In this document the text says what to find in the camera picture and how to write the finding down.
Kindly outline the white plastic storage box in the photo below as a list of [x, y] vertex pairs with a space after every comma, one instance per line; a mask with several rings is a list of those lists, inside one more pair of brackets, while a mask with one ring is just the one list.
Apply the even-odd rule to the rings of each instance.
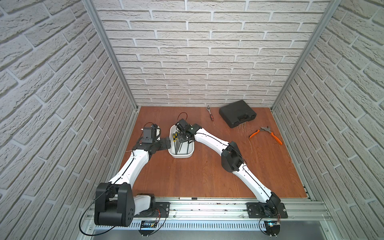
[[182, 145], [180, 147], [180, 152], [179, 152], [178, 155], [175, 155], [174, 142], [173, 142], [173, 133], [175, 133], [176, 131], [177, 131], [176, 126], [172, 126], [170, 128], [169, 137], [170, 137], [170, 140], [171, 140], [171, 148], [168, 149], [169, 154], [172, 157], [177, 158], [177, 159], [190, 158], [193, 155], [194, 150], [195, 150], [195, 143], [192, 142], [192, 141], [183, 142], [183, 143], [181, 142]]

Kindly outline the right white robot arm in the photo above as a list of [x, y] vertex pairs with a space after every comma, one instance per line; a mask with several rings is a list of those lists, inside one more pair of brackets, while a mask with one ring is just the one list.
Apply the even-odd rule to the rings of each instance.
[[218, 153], [221, 156], [224, 170], [233, 173], [252, 191], [259, 201], [259, 206], [264, 211], [265, 216], [278, 216], [278, 206], [281, 199], [252, 173], [235, 142], [229, 143], [221, 140], [207, 132], [200, 125], [190, 125], [184, 119], [179, 120], [175, 126], [179, 132], [179, 139], [199, 142]]

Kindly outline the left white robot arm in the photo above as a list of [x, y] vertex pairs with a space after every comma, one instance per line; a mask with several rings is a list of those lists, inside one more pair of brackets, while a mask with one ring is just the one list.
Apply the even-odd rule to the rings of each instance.
[[160, 223], [166, 217], [166, 208], [156, 207], [153, 194], [134, 196], [133, 185], [143, 167], [158, 151], [170, 149], [169, 138], [161, 138], [161, 129], [156, 124], [143, 127], [142, 134], [131, 150], [131, 155], [119, 172], [106, 183], [100, 183], [96, 189], [95, 199], [91, 205], [95, 207], [95, 225], [128, 227], [134, 217], [140, 213], [156, 215], [156, 220], [150, 224], [143, 224], [139, 232], [149, 237], [163, 227]]

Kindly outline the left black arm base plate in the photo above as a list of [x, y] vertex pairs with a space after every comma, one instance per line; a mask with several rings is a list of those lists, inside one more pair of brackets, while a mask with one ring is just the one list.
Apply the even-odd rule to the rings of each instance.
[[170, 202], [155, 202], [153, 208], [143, 211], [137, 215], [141, 218], [165, 218], [169, 217]]

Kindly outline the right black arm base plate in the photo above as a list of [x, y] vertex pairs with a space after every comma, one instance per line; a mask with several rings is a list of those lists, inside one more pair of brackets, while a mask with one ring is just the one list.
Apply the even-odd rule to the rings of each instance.
[[246, 203], [248, 216], [250, 219], [261, 219], [261, 218], [277, 218], [280, 217], [282, 219], [288, 218], [288, 212], [284, 203], [279, 203], [277, 206], [277, 210], [275, 214], [267, 214], [265, 208], [261, 206], [259, 203]]

